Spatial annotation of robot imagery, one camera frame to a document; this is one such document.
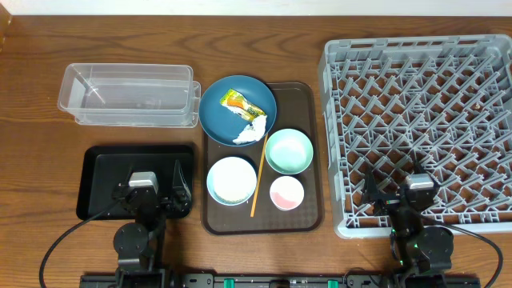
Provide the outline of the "black rectangular tray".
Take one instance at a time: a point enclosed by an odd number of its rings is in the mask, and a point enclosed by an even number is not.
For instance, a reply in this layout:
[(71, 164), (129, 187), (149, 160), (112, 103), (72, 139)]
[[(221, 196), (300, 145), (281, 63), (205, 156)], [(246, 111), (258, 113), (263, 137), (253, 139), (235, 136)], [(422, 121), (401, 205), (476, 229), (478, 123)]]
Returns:
[(76, 215), (86, 220), (115, 202), (112, 192), (120, 183), (128, 184), (133, 172), (156, 174), (158, 190), (171, 187), (174, 163), (182, 165), (192, 197), (194, 151), (186, 145), (93, 146), (84, 155)]

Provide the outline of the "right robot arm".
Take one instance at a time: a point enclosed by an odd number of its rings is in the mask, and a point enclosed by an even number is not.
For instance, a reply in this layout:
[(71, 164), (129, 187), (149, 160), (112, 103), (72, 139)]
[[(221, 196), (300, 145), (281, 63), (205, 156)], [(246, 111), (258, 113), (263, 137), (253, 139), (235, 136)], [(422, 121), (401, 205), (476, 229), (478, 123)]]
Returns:
[(444, 227), (424, 226), (421, 212), (434, 204), (439, 184), (421, 167), (406, 176), (394, 193), (378, 188), (374, 175), (364, 178), (362, 202), (373, 206), (375, 216), (391, 221), (391, 249), (402, 263), (394, 273), (394, 284), (406, 285), (408, 278), (440, 275), (452, 267), (453, 233)]

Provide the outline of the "clear plastic waste bin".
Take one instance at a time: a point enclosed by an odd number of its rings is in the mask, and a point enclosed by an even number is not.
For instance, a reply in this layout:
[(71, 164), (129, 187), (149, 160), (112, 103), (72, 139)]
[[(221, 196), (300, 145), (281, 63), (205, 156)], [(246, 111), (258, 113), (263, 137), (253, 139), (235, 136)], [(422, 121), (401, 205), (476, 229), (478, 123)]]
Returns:
[(80, 125), (194, 128), (200, 96), (187, 65), (73, 63), (58, 108)]

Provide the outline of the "pink white cup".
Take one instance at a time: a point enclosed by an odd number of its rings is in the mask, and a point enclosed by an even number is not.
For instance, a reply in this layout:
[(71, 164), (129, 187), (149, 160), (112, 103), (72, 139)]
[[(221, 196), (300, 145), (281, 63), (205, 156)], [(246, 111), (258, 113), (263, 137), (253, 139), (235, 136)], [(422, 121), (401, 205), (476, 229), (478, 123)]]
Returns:
[(275, 179), (270, 186), (270, 199), (282, 211), (299, 207), (304, 196), (305, 192), (302, 184), (291, 176), (281, 176)]

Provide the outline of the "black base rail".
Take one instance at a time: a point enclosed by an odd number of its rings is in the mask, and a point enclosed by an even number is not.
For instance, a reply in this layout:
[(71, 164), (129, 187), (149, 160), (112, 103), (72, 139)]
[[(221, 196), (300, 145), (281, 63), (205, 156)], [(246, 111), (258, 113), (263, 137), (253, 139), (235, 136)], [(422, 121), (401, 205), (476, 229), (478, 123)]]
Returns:
[(307, 276), (237, 276), (212, 274), (184, 274), (173, 276), (168, 282), (138, 277), (117, 280), (113, 275), (83, 275), (80, 288), (101, 287), (176, 287), (176, 288), (378, 288), (397, 287), (378, 275), (347, 274), (341, 277)]

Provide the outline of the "dark blue plate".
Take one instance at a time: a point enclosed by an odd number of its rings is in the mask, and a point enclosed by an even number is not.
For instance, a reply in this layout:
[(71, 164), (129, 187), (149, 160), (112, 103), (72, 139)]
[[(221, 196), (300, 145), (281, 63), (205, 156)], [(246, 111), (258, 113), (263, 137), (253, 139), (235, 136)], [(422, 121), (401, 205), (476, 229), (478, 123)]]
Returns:
[(236, 146), (234, 140), (250, 124), (221, 105), (220, 100), (229, 89), (239, 92), (266, 113), (265, 135), (267, 135), (277, 118), (278, 108), (275, 96), (264, 82), (245, 75), (221, 78), (204, 92), (198, 115), (205, 133), (223, 145)]

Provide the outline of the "yellow green snack wrapper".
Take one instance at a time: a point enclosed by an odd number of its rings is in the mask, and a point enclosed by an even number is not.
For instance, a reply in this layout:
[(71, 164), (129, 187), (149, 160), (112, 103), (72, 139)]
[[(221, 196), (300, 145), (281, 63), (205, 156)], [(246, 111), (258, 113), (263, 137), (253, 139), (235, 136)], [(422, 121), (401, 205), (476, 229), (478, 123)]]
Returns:
[(258, 106), (247, 100), (241, 93), (229, 89), (219, 103), (245, 121), (252, 122), (255, 118), (266, 115)]

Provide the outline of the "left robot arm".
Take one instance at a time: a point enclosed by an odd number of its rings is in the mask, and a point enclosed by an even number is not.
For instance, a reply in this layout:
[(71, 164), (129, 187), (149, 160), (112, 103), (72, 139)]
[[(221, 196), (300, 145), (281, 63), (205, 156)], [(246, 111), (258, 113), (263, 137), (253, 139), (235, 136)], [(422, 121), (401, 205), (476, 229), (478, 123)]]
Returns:
[(114, 236), (116, 287), (176, 287), (179, 277), (164, 267), (162, 252), (166, 220), (187, 216), (192, 204), (180, 161), (174, 162), (169, 189), (159, 186), (152, 171), (132, 172), (114, 189), (112, 198), (134, 216)]

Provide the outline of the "wooden chopstick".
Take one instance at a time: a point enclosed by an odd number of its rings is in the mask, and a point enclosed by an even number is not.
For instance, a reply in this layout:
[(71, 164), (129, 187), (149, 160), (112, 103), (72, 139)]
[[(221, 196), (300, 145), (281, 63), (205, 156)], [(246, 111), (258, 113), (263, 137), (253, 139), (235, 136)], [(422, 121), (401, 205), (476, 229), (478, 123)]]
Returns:
[(252, 206), (251, 206), (251, 211), (250, 211), (251, 218), (254, 217), (256, 205), (257, 205), (257, 201), (258, 201), (258, 193), (259, 193), (259, 188), (260, 188), (261, 180), (262, 180), (262, 170), (263, 170), (263, 167), (265, 164), (267, 141), (268, 141), (268, 134), (264, 137), (264, 142), (263, 142), (263, 146), (262, 146), (262, 152), (261, 152), (260, 162), (259, 162), (259, 166), (258, 166), (257, 183), (256, 183), (256, 187), (254, 190), (254, 196), (253, 196), (253, 201), (252, 201)]

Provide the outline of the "white tissue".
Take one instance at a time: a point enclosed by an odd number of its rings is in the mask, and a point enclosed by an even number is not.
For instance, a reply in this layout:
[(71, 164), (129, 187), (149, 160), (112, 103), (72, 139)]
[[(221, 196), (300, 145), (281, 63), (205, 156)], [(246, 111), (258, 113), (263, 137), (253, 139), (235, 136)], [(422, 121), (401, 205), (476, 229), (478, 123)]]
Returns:
[(266, 131), (266, 115), (257, 116), (251, 124), (248, 124), (238, 135), (233, 143), (236, 145), (259, 141)]

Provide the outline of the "grey dishwasher rack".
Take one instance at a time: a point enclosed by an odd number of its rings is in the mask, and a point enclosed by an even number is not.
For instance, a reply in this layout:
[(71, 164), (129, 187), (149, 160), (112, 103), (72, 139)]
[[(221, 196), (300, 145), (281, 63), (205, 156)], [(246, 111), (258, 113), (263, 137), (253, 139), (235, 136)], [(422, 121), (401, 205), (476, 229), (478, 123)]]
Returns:
[(364, 177), (395, 192), (419, 164), (440, 185), (425, 215), (511, 230), (511, 39), (504, 34), (329, 41), (318, 65), (334, 232), (383, 238)]

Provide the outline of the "brown serving tray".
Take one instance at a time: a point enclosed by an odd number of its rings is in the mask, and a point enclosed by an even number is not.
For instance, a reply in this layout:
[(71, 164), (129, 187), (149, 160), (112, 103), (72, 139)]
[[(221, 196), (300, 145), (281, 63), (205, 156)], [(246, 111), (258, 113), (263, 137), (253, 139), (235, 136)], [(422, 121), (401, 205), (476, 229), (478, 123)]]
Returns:
[[(311, 140), (313, 148), (316, 148), (318, 138), (311, 88), (302, 82), (271, 83), (269, 87), (278, 108), (277, 120), (270, 132), (286, 128), (299, 130)], [(205, 173), (218, 160), (229, 156), (247, 160), (255, 170), (263, 163), (254, 216), (250, 215), (251, 199), (236, 206), (220, 204), (210, 196), (206, 180), (202, 180), (202, 223), (207, 231), (215, 235), (270, 234), (311, 231), (320, 225), (323, 218), (323, 195), (317, 152), (314, 152), (313, 161), (308, 168), (294, 176), (304, 187), (305, 197), (302, 203), (295, 209), (282, 211), (270, 198), (270, 186), (281, 175), (267, 161), (261, 160), (261, 142), (245, 147), (229, 147), (208, 136), (204, 139)]]

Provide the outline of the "mint green bowl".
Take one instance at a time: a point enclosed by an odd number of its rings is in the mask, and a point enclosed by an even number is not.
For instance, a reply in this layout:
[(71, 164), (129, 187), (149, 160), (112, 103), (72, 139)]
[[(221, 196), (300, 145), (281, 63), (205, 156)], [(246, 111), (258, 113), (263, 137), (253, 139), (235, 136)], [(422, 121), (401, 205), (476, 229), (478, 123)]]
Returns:
[(265, 157), (270, 167), (280, 174), (300, 174), (312, 163), (314, 148), (300, 130), (282, 129), (269, 137)]

